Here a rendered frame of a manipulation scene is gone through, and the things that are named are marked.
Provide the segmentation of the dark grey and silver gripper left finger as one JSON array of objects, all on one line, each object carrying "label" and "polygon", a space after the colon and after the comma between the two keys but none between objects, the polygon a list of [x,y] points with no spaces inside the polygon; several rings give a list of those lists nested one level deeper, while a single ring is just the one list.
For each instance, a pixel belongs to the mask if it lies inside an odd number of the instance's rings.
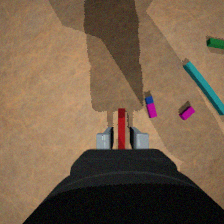
[{"label": "dark grey and silver gripper left finger", "polygon": [[96,134],[96,149],[112,149],[113,143],[114,143],[113,127],[108,127],[103,133]]}]

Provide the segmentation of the green rod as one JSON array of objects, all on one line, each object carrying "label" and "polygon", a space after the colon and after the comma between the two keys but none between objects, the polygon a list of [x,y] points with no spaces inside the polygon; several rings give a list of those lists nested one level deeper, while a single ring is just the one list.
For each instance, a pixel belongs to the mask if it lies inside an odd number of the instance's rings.
[{"label": "green rod", "polygon": [[224,49],[224,41],[223,40],[209,38],[207,40],[207,46],[208,47],[219,48],[219,49]]}]

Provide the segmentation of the red rod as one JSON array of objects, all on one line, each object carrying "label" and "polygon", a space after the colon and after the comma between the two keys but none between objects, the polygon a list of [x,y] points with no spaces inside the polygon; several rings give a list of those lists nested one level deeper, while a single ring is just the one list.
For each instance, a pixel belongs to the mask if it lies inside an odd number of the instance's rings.
[{"label": "red rod", "polygon": [[118,108],[118,149],[125,149],[125,108]]}]

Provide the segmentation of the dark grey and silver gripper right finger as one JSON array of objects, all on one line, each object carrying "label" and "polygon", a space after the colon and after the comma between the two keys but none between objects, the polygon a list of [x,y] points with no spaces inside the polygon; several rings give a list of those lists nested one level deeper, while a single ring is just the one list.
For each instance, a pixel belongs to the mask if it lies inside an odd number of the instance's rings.
[{"label": "dark grey and silver gripper right finger", "polygon": [[149,134],[136,127],[129,127],[129,141],[132,149],[149,149]]}]

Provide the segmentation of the turquoise rod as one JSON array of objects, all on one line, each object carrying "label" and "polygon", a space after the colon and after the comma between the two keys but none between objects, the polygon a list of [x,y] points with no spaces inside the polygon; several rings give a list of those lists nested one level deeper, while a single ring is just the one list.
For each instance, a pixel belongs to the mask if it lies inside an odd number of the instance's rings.
[{"label": "turquoise rod", "polygon": [[186,65],[183,66],[186,72],[191,76],[195,83],[199,86],[211,104],[214,106],[219,115],[224,115],[224,104],[216,95],[211,86],[207,83],[204,77],[196,69],[196,67],[189,61]]}]

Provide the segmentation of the small magenta block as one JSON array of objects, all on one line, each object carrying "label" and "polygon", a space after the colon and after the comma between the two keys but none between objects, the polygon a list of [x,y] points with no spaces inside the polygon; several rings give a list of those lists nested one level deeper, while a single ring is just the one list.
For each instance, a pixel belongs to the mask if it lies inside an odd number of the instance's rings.
[{"label": "small magenta block", "polygon": [[153,118],[153,117],[157,116],[154,103],[146,105],[146,108],[147,108],[147,111],[148,111],[149,118]]},{"label": "small magenta block", "polygon": [[186,120],[186,119],[188,119],[194,112],[195,112],[195,110],[190,106],[190,107],[187,107],[183,112],[181,112],[181,113],[179,114],[179,116],[182,118],[182,120]]}]

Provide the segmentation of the small blue cube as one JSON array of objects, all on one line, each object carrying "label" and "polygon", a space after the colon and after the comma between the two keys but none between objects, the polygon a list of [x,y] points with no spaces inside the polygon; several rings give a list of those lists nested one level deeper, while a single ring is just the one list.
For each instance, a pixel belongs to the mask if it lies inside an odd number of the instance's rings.
[{"label": "small blue cube", "polygon": [[146,105],[154,103],[152,96],[144,98]]}]

